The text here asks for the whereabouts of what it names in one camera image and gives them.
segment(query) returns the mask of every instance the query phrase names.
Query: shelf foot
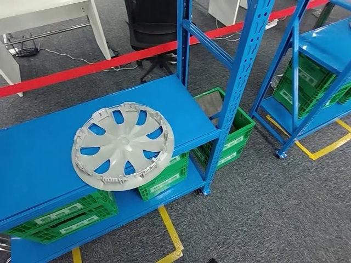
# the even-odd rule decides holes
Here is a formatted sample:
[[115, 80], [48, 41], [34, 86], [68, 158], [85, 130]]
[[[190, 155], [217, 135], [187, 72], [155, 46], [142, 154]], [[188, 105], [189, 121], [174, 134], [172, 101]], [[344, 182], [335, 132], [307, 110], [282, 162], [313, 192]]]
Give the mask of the shelf foot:
[[288, 155], [285, 152], [281, 152], [281, 150], [276, 150], [276, 156], [279, 159], [284, 159]]

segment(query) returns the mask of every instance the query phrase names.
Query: red barrier tape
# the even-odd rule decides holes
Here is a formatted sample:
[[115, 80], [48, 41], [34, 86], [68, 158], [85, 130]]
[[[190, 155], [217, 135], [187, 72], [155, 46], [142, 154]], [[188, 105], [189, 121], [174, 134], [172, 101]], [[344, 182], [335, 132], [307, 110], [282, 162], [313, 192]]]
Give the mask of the red barrier tape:
[[[314, 0], [308, 4], [307, 9], [316, 7], [321, 4], [326, 4], [328, 0]], [[282, 19], [285, 16], [291, 15], [295, 10], [296, 6], [285, 8], [279, 11], [272, 13], [269, 20], [273, 19]], [[211, 30], [206, 32], [206, 35], [210, 38], [215, 38], [224, 35], [229, 35], [240, 31], [243, 28], [243, 22], [239, 22], [231, 26], [222, 27], [215, 30]], [[190, 44], [193, 45], [199, 43], [199, 41], [194, 37], [190, 38]], [[119, 65], [127, 64], [136, 60], [140, 60], [144, 58], [149, 58], [150, 56], [155, 56], [161, 53], [169, 52], [171, 50], [177, 49], [177, 41], [168, 42], [165, 44], [158, 45], [152, 48], [144, 49], [137, 52], [131, 52], [125, 55], [119, 56], [117, 58], [104, 60], [97, 62], [92, 65], [85, 65], [82, 67], [72, 68], [70, 70], [60, 71], [54, 73], [51, 75], [47, 75], [43, 77], [29, 79], [27, 81], [20, 82], [18, 84], [8, 85], [3, 88], [0, 88], [0, 98], [5, 96], [13, 95], [19, 92], [27, 92], [29, 90], [42, 88], [48, 85], [56, 84], [59, 82], [67, 81], [69, 79], [79, 78], [88, 74], [96, 73], [101, 70], [105, 70], [111, 67], [117, 67]]]

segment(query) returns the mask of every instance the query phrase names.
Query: white table leg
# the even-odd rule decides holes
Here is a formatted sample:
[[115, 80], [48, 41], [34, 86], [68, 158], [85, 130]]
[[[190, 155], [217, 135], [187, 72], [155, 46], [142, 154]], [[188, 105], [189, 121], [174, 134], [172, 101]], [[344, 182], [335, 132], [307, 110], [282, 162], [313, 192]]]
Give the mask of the white table leg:
[[94, 35], [95, 36], [97, 45], [99, 45], [106, 59], [111, 59], [109, 48], [106, 42], [105, 35], [103, 35], [101, 22], [100, 21], [99, 14], [97, 13], [94, 0], [91, 0], [90, 5], [87, 8], [87, 14], [93, 28]]
[[235, 24], [239, 0], [210, 0], [208, 13], [226, 26]]
[[0, 44], [0, 75], [5, 78], [9, 85], [20, 82], [20, 66], [3, 44]]

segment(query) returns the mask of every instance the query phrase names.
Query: green plastic crate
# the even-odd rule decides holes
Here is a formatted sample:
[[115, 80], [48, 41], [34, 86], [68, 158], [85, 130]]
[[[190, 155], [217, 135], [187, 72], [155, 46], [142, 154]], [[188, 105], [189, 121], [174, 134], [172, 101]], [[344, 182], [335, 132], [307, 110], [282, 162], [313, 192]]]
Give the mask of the green plastic crate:
[[[325, 107], [329, 107], [337, 103], [340, 100], [345, 92], [349, 89], [351, 85], [346, 84], [340, 88], [337, 94], [333, 96], [330, 101], [325, 104]], [[284, 105], [290, 113], [293, 112], [293, 97], [292, 97], [292, 82], [287, 78], [282, 78], [276, 89], [273, 92], [273, 97], [277, 101]], [[299, 88], [298, 92], [298, 118], [303, 118], [309, 114], [319, 100], [320, 97], [311, 98], [303, 89]]]
[[174, 157], [168, 167], [159, 176], [138, 187], [142, 199], [143, 201], [149, 200], [186, 178], [189, 154], [186, 152]]
[[36, 233], [51, 229], [52, 226], [60, 225], [63, 222], [70, 222], [71, 219], [74, 219], [78, 215], [94, 210], [97, 207], [103, 207], [106, 211], [111, 214], [118, 213], [115, 200], [111, 192], [98, 190], [78, 199], [77, 201], [71, 202], [49, 213], [11, 228], [5, 233], [47, 244], [54, 240], [48, 241], [48, 239], [44, 239], [41, 241], [41, 238], [36, 237]]
[[111, 211], [103, 205], [80, 211], [79, 214], [33, 232], [23, 238], [42, 244], [49, 244], [83, 228], [97, 223], [118, 213], [117, 208]]
[[[196, 96], [195, 98], [199, 98], [213, 92], [219, 92], [222, 99], [223, 99], [226, 95], [224, 91], [223, 91], [220, 88], [214, 88], [208, 92]], [[221, 155], [228, 156], [230, 153], [234, 153], [236, 150], [245, 145], [248, 137], [252, 132], [254, 124], [255, 122], [254, 120], [252, 120], [245, 111], [239, 107], [232, 123], [233, 129], [232, 128], [232, 130], [233, 131], [229, 132], [229, 134], [226, 137], [226, 143], [224, 144], [223, 150]], [[204, 152], [210, 153], [212, 150], [212, 146], [213, 142], [211, 141], [207, 144], [202, 145], [200, 148], [202, 149]]]
[[[244, 147], [245, 145], [241, 147], [235, 147], [231, 149], [231, 151], [226, 151], [225, 153], [222, 153], [220, 160], [218, 161], [218, 164], [217, 165], [217, 170], [238, 159], [240, 157]], [[198, 147], [193, 149], [192, 153], [196, 156], [203, 167], [207, 167], [210, 155], [209, 152], [204, 151], [200, 147]]]
[[[311, 111], [328, 88], [335, 79], [336, 75], [326, 68], [319, 65], [302, 53], [299, 53], [299, 109], [298, 118], [303, 118]], [[281, 78], [273, 97], [283, 104], [290, 113], [292, 113], [292, 60]], [[351, 83], [343, 85], [325, 107], [337, 103], [344, 95]]]
[[346, 102], [349, 102], [351, 99], [351, 88], [347, 90], [345, 94], [343, 94], [338, 102], [340, 104], [345, 104]]

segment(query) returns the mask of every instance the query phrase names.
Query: white desk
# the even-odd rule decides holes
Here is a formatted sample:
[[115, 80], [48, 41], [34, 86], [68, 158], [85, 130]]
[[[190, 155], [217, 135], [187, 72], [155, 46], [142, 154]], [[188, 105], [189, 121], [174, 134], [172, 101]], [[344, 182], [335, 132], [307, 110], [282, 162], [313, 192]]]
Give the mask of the white desk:
[[226, 26], [236, 21], [239, 6], [248, 9], [248, 0], [210, 0], [208, 13]]
[[[0, 0], [0, 36], [82, 16], [88, 17], [97, 45], [110, 59], [94, 0]], [[20, 82], [20, 67], [2, 43], [0, 75], [10, 85]]]

